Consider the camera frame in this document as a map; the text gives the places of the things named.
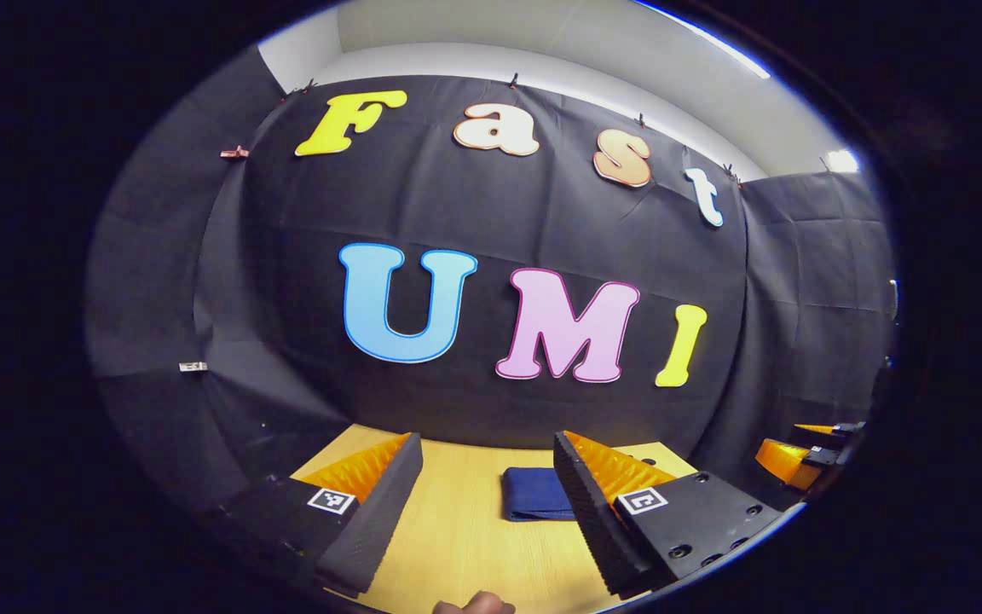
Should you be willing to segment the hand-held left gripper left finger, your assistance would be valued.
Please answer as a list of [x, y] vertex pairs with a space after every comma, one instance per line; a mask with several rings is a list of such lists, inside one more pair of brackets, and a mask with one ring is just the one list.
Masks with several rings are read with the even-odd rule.
[[222, 543], [253, 568], [305, 591], [366, 594], [424, 467], [402, 434], [308, 477], [267, 477], [222, 504]]

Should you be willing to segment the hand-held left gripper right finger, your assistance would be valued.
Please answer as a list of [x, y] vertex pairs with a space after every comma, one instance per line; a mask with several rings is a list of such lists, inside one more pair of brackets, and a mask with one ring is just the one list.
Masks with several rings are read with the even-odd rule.
[[739, 554], [783, 516], [713, 472], [683, 477], [573, 432], [553, 469], [609, 594], [686, 582]]

